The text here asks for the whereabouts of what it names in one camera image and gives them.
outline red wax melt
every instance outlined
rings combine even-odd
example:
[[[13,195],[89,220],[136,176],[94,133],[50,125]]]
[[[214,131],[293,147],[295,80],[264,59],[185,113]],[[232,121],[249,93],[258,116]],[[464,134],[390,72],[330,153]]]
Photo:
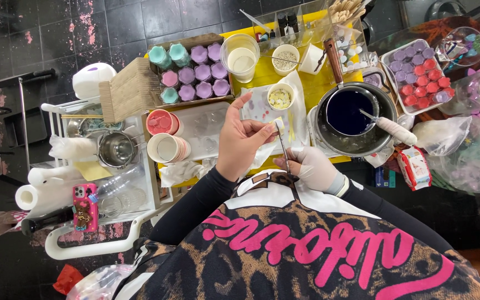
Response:
[[[423,65],[425,66],[425,69],[431,70],[436,66],[436,61],[432,58],[425,59]]]
[[[417,100],[416,104],[414,107],[417,109],[424,109],[429,106],[429,98],[427,97],[421,97]]]
[[[455,96],[455,90],[453,90],[452,88],[450,87],[446,87],[445,89],[443,89],[443,91],[446,91],[450,97],[454,97]]]
[[[427,83],[429,83],[429,79],[425,75],[421,75],[416,79],[416,82],[414,83],[415,86],[426,86]]]
[[[447,88],[451,84],[449,78],[447,77],[442,77],[438,80],[438,85],[442,88]]]
[[[416,96],[410,95],[410,96],[407,96],[405,100],[403,100],[403,103],[405,104],[405,106],[412,106],[416,104],[417,100],[418,99],[416,98]]]
[[[438,83],[436,82],[429,82],[429,84],[427,85],[427,92],[428,93],[436,93],[438,92],[438,89],[440,87],[438,86]]]
[[[412,95],[412,92],[414,92],[414,88],[410,84],[407,84],[401,88],[401,93],[405,96]]]
[[[425,74],[425,67],[423,65],[418,65],[414,67],[414,74],[421,76]]]
[[[425,95],[427,95],[427,89],[423,86],[418,86],[416,88],[416,91],[414,91],[414,93],[416,94],[417,97],[424,97]]]
[[[432,81],[438,80],[440,77],[442,77],[442,71],[438,69],[431,70],[429,73],[427,73],[427,77]]]

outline wooden handle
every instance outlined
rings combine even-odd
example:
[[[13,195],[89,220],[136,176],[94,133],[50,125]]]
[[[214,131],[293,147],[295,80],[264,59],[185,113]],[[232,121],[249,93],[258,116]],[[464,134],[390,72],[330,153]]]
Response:
[[[325,49],[325,53],[327,53],[329,63],[331,64],[331,68],[333,69],[334,80],[337,82],[338,85],[340,85],[343,83],[342,69],[340,68],[340,59],[338,58],[337,47],[334,44],[334,39],[328,38],[324,40],[323,48]]]
[[[418,138],[414,133],[406,130],[403,126],[397,124],[394,121],[386,119],[385,117],[380,117],[376,121],[377,126],[386,131],[387,133],[392,134],[396,139],[400,140],[405,145],[414,146],[418,141]]]

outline hand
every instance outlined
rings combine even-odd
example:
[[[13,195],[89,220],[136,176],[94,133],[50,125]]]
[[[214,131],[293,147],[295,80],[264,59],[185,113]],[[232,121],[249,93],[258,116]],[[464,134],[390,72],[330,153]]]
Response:
[[[240,121],[240,108],[251,99],[251,92],[237,98],[227,109],[220,133],[216,170],[229,181],[237,181],[255,159],[257,149],[272,142],[277,126],[252,119]]]
[[[323,152],[314,147],[294,147],[286,149],[290,173],[298,176],[311,189],[331,195],[343,195],[349,187],[346,176],[331,164]],[[284,155],[273,162],[286,170]]]

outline pink phone case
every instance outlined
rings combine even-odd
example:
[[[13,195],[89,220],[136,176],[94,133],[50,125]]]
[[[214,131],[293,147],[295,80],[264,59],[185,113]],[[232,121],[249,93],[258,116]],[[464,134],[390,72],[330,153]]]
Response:
[[[88,198],[96,189],[93,183],[73,187],[74,228],[77,231],[92,232],[98,229],[98,205]]]

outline white rolling cart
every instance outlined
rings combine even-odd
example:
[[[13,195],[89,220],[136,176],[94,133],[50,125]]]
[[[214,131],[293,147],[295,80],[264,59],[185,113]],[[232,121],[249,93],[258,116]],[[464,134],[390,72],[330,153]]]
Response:
[[[69,119],[61,119],[61,114],[71,114],[82,109],[89,104],[99,104],[99,96],[83,100],[77,100],[60,105],[42,104],[42,110],[49,112],[49,121],[51,126],[51,135],[58,135],[60,137],[66,136],[66,129]],[[135,125],[139,133],[143,133],[143,138],[147,141],[150,135],[144,129],[145,114],[137,114],[135,116],[125,119],[125,127]],[[140,228],[146,221],[151,220],[153,225],[160,219],[165,211],[167,211],[173,204],[175,204],[185,193],[186,188],[168,188],[168,196],[163,199],[159,198],[160,192],[157,185],[155,175],[155,168],[153,161],[148,157],[146,151],[146,143],[138,148],[138,156],[135,161],[142,163],[146,172],[144,189],[147,194],[148,202],[139,208],[140,211],[129,212],[114,218],[102,218],[99,220],[99,225],[131,222],[131,229],[129,236],[125,240],[102,242],[96,244],[88,244],[77,247],[61,248],[57,241],[61,235],[69,233],[74,230],[73,223],[65,224],[63,227],[53,230],[46,238],[45,250],[46,253],[54,259],[70,259],[76,257],[85,257],[100,254],[109,254],[123,252],[133,247],[133,242],[140,237]],[[72,164],[70,160],[55,159],[56,167],[69,166]]]

